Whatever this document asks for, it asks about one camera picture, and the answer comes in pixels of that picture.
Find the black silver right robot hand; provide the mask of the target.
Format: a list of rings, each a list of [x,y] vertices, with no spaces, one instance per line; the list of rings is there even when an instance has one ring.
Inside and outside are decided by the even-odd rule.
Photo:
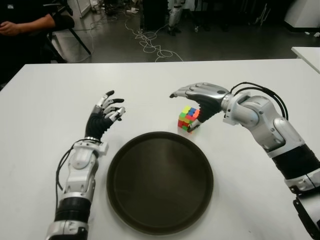
[[[202,123],[222,110],[222,101],[225,96],[229,94],[230,92],[221,86],[200,82],[181,87],[171,93],[169,97],[184,97],[198,103],[199,115],[187,129],[187,131],[191,133]]]

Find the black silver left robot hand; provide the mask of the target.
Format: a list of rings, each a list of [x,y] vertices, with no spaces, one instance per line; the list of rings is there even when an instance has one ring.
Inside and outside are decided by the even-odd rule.
[[[86,123],[86,139],[101,141],[104,133],[114,124],[114,122],[122,120],[122,116],[126,112],[126,109],[124,107],[117,107],[115,104],[123,103],[124,99],[110,99],[114,93],[114,90],[108,91],[94,105]]]

